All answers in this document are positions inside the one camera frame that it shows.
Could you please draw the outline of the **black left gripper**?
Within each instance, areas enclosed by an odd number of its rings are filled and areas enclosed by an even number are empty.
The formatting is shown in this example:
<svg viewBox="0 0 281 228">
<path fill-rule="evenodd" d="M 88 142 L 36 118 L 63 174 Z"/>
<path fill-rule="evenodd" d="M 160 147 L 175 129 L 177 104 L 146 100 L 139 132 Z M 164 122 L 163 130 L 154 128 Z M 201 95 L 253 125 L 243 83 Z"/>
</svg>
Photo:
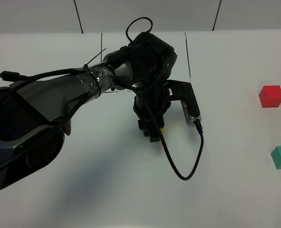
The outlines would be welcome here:
<svg viewBox="0 0 281 228">
<path fill-rule="evenodd" d="M 170 102 L 166 101 L 166 87 L 167 80 L 161 83 L 156 83 L 151 88 L 145 89 L 149 86 L 145 82 L 138 82 L 136 88 L 139 89 L 141 97 L 147 102 L 150 106 L 151 111 L 156 117 L 158 125 L 160 128 L 164 127 L 164 118 L 163 115 L 170 106 Z M 153 130 L 150 133 L 150 142 L 155 143 L 160 141 L 160 136 L 156 132 L 152 118 L 145 107 L 145 104 L 135 96 L 133 110 L 138 116 L 138 125 L 139 129 L 143 132 L 145 137 L 148 137 L 147 130 Z"/>
</svg>

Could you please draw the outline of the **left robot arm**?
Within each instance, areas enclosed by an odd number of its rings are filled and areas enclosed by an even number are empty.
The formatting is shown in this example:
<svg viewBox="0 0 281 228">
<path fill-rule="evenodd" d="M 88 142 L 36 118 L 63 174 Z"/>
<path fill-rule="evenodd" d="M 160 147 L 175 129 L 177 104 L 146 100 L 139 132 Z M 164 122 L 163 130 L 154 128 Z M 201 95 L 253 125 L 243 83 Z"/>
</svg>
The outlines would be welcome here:
<svg viewBox="0 0 281 228">
<path fill-rule="evenodd" d="M 71 133 L 71 118 L 109 89 L 135 86 L 154 113 L 177 55 L 149 32 L 108 54 L 101 63 L 22 76 L 0 73 L 0 190 L 47 166 Z"/>
</svg>

